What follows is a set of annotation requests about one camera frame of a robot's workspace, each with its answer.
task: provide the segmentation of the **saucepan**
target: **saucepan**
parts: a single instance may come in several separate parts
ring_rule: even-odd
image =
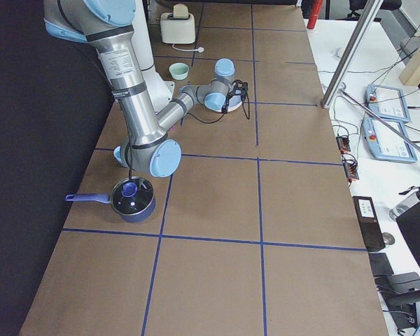
[[[153,185],[142,177],[126,178],[120,181],[108,194],[70,194],[68,202],[100,202],[110,204],[112,209],[127,222],[141,222],[149,217],[155,208]]]

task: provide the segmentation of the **pot handle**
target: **pot handle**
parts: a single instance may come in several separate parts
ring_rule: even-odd
[[[107,194],[69,194],[65,197],[68,202],[100,202],[109,204],[111,201]]]

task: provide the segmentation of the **white cable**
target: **white cable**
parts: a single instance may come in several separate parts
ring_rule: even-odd
[[[179,51],[197,51],[199,53],[203,53],[204,52],[203,47],[199,47],[198,49],[179,49],[179,48],[175,47],[174,44],[173,44],[172,47],[173,47],[173,49],[179,50]]]

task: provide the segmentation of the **white desk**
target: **white desk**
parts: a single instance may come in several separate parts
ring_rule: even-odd
[[[345,48],[355,24],[356,22],[318,20],[315,29],[308,31],[311,49],[313,50],[322,85],[328,86],[333,73],[325,71],[334,72],[336,70],[340,60],[336,56],[336,50]],[[399,59],[398,53],[381,25],[374,23],[366,34],[365,40],[361,43],[349,71],[375,71],[389,67]],[[405,87],[398,79],[404,67],[403,63],[397,64],[383,81],[380,78],[376,84],[401,88],[405,94],[415,91],[417,87]],[[365,88],[383,72],[349,72],[344,78],[346,91],[358,101],[364,102]],[[420,91],[405,98],[408,106],[420,106]],[[360,127],[364,116],[364,111],[361,108],[355,107],[341,98],[336,98],[335,103],[330,107],[332,119],[335,112],[338,120],[355,124],[358,127]],[[420,110],[412,109],[409,112],[412,121],[408,125],[420,129]],[[349,133],[356,132],[354,126],[344,123],[342,125],[349,130]],[[410,129],[407,129],[407,131],[410,139],[420,139],[420,134],[417,132]],[[345,131],[340,129],[339,133],[345,134]],[[395,274],[417,272],[420,275],[419,266],[408,249],[397,224],[389,218],[389,209],[405,197],[400,196],[398,193],[410,186],[420,185],[420,154],[416,152],[419,161],[414,164],[392,163],[373,160],[366,148],[365,140],[363,138],[358,139],[358,135],[350,136],[350,146],[353,155],[358,159],[358,175],[360,179],[351,184],[351,194],[368,196],[373,199],[381,231],[391,233],[396,240],[394,245],[385,248],[381,252],[386,252]],[[389,335],[397,335],[396,326],[390,314],[384,313],[384,316]]]

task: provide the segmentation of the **blue and white device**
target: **blue and white device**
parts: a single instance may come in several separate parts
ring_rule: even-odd
[[[411,121],[404,93],[396,87],[370,84],[365,91],[369,109],[381,118]]]
[[[403,121],[386,120],[386,122],[407,137]],[[413,147],[384,126],[378,119],[364,119],[363,131],[370,153],[375,159],[404,163],[417,162]]]

